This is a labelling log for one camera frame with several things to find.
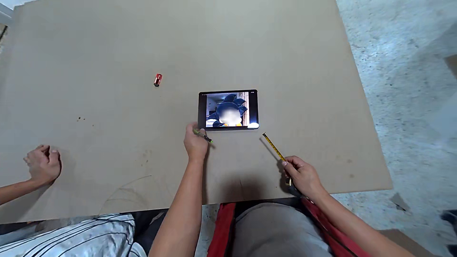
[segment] tablet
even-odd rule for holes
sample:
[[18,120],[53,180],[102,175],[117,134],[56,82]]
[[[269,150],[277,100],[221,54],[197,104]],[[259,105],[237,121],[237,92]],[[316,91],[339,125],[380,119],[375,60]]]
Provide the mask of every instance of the tablet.
[[207,131],[258,129],[257,90],[200,92],[198,127]]

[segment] forearm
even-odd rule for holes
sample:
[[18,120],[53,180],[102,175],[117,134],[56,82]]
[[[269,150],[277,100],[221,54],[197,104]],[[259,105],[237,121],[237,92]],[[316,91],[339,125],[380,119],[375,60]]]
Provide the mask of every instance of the forearm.
[[318,197],[312,200],[335,227],[350,237],[371,256],[413,256],[370,227],[327,192],[320,193]]
[[194,256],[202,223],[203,160],[189,160],[149,256]]
[[43,185],[44,183],[42,182],[30,179],[9,186],[0,187],[0,205],[31,193]]

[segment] gray floor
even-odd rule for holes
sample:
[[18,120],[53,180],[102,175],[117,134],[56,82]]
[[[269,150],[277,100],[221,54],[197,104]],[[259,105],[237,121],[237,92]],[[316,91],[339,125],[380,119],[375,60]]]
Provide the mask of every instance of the gray floor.
[[[457,54],[457,1],[337,2],[394,190],[334,196],[374,228],[400,229],[433,254],[450,256],[445,244],[457,238],[439,215],[457,209],[457,128],[440,126],[456,116],[439,125],[433,118],[456,104],[457,80],[444,58]],[[409,211],[389,200],[397,192]],[[203,207],[196,256],[206,255],[217,209]]]

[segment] yellow measuring tape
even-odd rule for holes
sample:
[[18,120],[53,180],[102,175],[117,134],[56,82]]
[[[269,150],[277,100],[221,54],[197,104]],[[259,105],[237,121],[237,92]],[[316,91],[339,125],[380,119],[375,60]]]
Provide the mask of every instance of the yellow measuring tape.
[[[275,150],[275,152],[279,155],[279,158],[281,158],[281,160],[283,161],[286,161],[286,159],[282,156],[282,154],[278,151],[278,148],[275,147],[275,145],[271,142],[271,140],[266,136],[265,133],[262,134],[265,139],[268,141],[268,143],[271,145],[271,147],[273,147],[273,149]],[[292,185],[292,178],[289,177],[286,173],[286,176],[287,176],[287,180],[286,180],[286,185],[290,186]]]

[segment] battery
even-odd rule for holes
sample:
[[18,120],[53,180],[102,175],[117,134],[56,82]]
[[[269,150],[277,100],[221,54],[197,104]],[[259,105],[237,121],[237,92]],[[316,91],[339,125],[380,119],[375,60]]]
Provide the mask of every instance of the battery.
[[154,80],[154,86],[160,86],[160,82],[162,81],[162,74],[157,73]]

